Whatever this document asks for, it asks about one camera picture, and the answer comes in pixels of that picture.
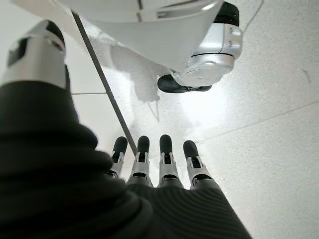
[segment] black fabric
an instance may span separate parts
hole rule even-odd
[[[69,91],[2,86],[0,238],[249,238],[218,191],[128,188],[96,145]]]

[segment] robotic fingertip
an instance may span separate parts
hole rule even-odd
[[[128,140],[125,137],[118,137],[114,143],[113,151],[125,154],[128,146]]]
[[[138,152],[148,153],[150,149],[150,140],[147,136],[141,136],[138,141]]]
[[[172,152],[172,141],[169,135],[164,134],[159,139],[160,153]]]
[[[188,159],[189,157],[196,158],[197,156],[199,156],[196,144],[191,140],[185,141],[183,149],[186,159]]]

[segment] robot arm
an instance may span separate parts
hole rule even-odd
[[[168,93],[207,91],[242,50],[238,8],[222,0],[58,0],[170,75]]]

